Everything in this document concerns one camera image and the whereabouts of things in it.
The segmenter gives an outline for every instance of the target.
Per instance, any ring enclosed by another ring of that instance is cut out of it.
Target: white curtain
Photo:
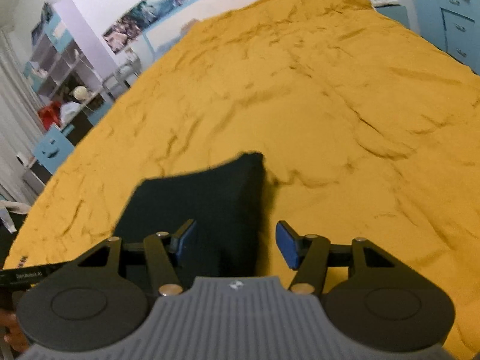
[[[0,30],[0,194],[21,203],[32,203],[35,194],[22,180],[25,169],[16,155],[21,152],[30,158],[42,138],[37,115],[41,106],[20,72],[8,37]]]

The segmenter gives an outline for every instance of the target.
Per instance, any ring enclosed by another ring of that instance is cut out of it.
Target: red bag
[[[58,101],[51,102],[50,105],[46,105],[38,110],[38,117],[42,121],[45,130],[49,130],[52,124],[56,124],[61,127],[60,124],[60,107],[62,104]]]

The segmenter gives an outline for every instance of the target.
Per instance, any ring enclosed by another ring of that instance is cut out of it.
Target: yellow bedspread
[[[446,290],[446,347],[480,350],[480,78],[368,0],[261,0],[196,24],[78,145],[7,261],[73,259],[143,178],[265,155],[261,272],[293,276],[275,223],[368,237]]]

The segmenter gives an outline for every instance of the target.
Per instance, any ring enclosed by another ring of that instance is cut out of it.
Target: human hand
[[[3,339],[17,352],[25,352],[28,347],[27,337],[23,334],[18,325],[17,316],[11,311],[0,309],[0,326],[8,328],[10,331]]]

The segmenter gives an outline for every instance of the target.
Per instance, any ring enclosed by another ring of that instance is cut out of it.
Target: round black disc
[[[361,287],[341,283],[322,300],[330,321],[348,337],[388,352],[421,350],[446,339],[455,310],[440,289]]]
[[[23,296],[17,315],[30,340],[59,351],[94,350],[125,338],[145,320],[148,305],[140,288],[120,276],[84,269],[72,287],[60,275]]]

